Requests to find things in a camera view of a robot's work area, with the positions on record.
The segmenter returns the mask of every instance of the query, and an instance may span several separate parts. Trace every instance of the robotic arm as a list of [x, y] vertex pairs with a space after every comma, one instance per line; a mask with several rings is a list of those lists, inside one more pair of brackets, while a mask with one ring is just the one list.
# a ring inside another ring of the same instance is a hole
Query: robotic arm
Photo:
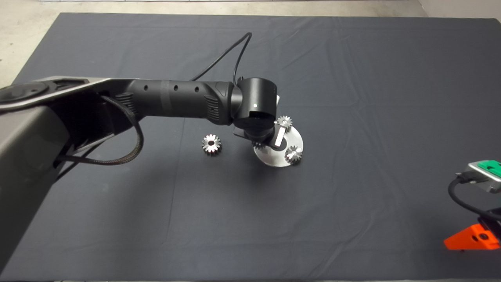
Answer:
[[[276, 85], [263, 78], [235, 81], [251, 36], [247, 33], [190, 81], [52, 77], [0, 89], [0, 226], [9, 230], [0, 232], [0, 273], [54, 181], [77, 163], [118, 165], [134, 159], [143, 146], [138, 121], [146, 116], [234, 124], [233, 133], [259, 144], [257, 156], [272, 166], [289, 165], [273, 163], [285, 162], [284, 152], [291, 159], [301, 154], [289, 151], [297, 148], [293, 145], [302, 148], [297, 130], [288, 121], [275, 121]], [[245, 38], [233, 83], [196, 81]], [[131, 127], [138, 133], [131, 153], [110, 161], [86, 158]], [[82, 156], [73, 155], [85, 150]], [[73, 165], [59, 174], [65, 162]]]

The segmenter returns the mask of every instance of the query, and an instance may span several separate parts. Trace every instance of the metal gear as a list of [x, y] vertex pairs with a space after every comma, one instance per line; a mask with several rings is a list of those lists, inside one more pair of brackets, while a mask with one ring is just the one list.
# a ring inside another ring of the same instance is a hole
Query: metal gear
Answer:
[[303, 149], [297, 146], [290, 146], [285, 151], [285, 160], [291, 164], [297, 164], [303, 157]]
[[214, 134], [205, 136], [202, 140], [202, 149], [208, 155], [216, 155], [221, 152], [221, 139]]
[[285, 127], [285, 132], [288, 133], [292, 127], [292, 119], [286, 115], [283, 115], [277, 119], [277, 124]]
[[258, 150], [261, 150], [262, 148], [264, 148], [266, 145], [262, 144], [262, 143], [258, 143], [258, 142], [252, 142], [252, 146]]

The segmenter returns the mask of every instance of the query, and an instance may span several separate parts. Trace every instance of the metal disc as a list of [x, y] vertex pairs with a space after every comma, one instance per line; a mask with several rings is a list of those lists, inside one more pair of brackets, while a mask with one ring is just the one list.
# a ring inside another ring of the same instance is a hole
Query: metal disc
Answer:
[[299, 134], [299, 132], [294, 128], [294, 126], [292, 126], [291, 130], [284, 135], [284, 139], [287, 141], [287, 146], [283, 150], [275, 151], [268, 146], [265, 146], [262, 149], [254, 148], [256, 156], [263, 163], [271, 167], [283, 168], [290, 166], [291, 164], [289, 164], [289, 162], [287, 162], [285, 159], [285, 151], [290, 146], [297, 146], [304, 150], [303, 138], [301, 137], [301, 134]]

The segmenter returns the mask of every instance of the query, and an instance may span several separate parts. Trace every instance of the table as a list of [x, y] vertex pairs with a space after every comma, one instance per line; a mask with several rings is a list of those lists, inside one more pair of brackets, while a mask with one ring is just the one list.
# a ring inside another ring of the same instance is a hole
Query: table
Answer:
[[[267, 167], [230, 126], [146, 118], [136, 160], [79, 165], [53, 186], [1, 280], [501, 277], [498, 251], [442, 243], [476, 222], [447, 195], [454, 173], [501, 160], [496, 20], [61, 14], [16, 82], [189, 79], [247, 31], [239, 75], [277, 84], [302, 162]], [[230, 80], [236, 57], [202, 79]], [[200, 148], [208, 133], [216, 158]]]

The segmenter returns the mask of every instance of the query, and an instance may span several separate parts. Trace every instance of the green button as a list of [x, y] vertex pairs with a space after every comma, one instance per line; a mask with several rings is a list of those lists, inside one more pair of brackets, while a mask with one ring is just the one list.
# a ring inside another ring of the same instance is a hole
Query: green button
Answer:
[[491, 161], [481, 162], [478, 163], [478, 167], [498, 177], [501, 177], [501, 163], [499, 163], [498, 161], [491, 160]]

